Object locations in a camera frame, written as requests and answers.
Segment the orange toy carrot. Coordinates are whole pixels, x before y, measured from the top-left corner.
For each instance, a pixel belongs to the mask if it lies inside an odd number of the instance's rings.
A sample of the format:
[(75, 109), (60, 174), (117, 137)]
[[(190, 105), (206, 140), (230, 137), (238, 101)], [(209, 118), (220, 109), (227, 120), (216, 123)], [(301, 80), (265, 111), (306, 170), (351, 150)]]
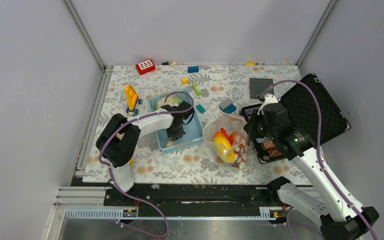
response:
[(232, 146), (238, 142), (236, 139), (237, 139), (237, 131), (234, 131), (229, 135), (229, 142)]

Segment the clear polka dot zip bag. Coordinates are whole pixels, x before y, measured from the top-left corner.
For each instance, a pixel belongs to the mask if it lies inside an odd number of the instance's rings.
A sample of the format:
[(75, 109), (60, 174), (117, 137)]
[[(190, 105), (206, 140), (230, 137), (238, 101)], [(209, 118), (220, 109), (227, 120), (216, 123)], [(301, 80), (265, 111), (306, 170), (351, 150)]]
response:
[(224, 163), (244, 169), (248, 161), (248, 133), (244, 118), (222, 113), (209, 121), (203, 129), (204, 140)]

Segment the red toy chili pepper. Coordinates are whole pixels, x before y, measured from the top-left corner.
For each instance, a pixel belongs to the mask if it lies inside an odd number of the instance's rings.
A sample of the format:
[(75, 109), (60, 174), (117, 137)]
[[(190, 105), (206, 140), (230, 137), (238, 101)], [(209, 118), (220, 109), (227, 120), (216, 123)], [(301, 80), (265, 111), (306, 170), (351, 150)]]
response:
[(224, 136), (227, 140), (230, 141), (230, 136), (229, 136), (229, 134), (227, 133), (227, 131), (226, 131), (223, 127), (220, 128), (220, 131), (221, 131), (221, 133), (223, 134), (223, 136)]

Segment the yellow toy mango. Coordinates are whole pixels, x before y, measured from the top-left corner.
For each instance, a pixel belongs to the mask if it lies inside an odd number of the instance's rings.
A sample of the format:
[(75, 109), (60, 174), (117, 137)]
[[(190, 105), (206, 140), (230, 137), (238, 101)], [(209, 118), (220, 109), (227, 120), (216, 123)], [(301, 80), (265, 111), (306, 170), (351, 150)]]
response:
[(236, 160), (235, 152), (229, 140), (227, 140), (224, 136), (215, 136), (213, 141), (216, 152), (221, 160), (229, 164), (234, 163)]

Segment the toy cauliflower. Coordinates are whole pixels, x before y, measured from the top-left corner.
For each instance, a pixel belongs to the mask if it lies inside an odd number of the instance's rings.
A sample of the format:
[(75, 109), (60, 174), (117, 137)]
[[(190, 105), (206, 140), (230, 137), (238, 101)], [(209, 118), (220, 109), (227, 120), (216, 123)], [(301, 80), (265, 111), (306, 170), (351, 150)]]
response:
[(160, 100), (158, 100), (155, 104), (154, 110), (160, 109), (162, 106), (169, 105), (169, 106), (178, 106), (182, 102), (182, 99), (178, 96), (171, 95), (168, 98), (162, 97)]

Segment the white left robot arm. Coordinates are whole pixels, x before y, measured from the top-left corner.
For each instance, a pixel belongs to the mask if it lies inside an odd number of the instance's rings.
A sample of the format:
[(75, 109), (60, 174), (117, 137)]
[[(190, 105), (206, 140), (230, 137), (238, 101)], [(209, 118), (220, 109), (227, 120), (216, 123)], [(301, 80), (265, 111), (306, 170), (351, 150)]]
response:
[(170, 141), (181, 139), (186, 134), (184, 120), (193, 116), (194, 112), (190, 103), (182, 101), (177, 106), (163, 105), (145, 115), (125, 117), (117, 113), (110, 119), (95, 145), (99, 150), (98, 160), (109, 168), (111, 183), (117, 189), (115, 197), (122, 205), (128, 206), (135, 200), (129, 161), (138, 140), (159, 130), (166, 130)]

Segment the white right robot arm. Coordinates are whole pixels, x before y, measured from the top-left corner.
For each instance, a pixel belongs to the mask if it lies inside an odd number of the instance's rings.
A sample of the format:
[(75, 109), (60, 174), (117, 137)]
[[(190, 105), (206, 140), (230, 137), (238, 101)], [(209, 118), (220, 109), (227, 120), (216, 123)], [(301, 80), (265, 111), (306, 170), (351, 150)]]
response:
[(311, 98), (318, 117), (316, 138), (295, 127), (287, 108), (270, 93), (264, 95), (246, 127), (252, 137), (272, 140), (275, 148), (305, 174), (321, 200), (302, 192), (287, 178), (278, 177), (267, 185), (267, 201), (273, 206), (285, 203), (300, 211), (320, 228), (326, 240), (355, 240), (367, 232), (376, 240), (373, 225), (379, 213), (357, 200), (322, 158), (322, 113), (315, 95)]

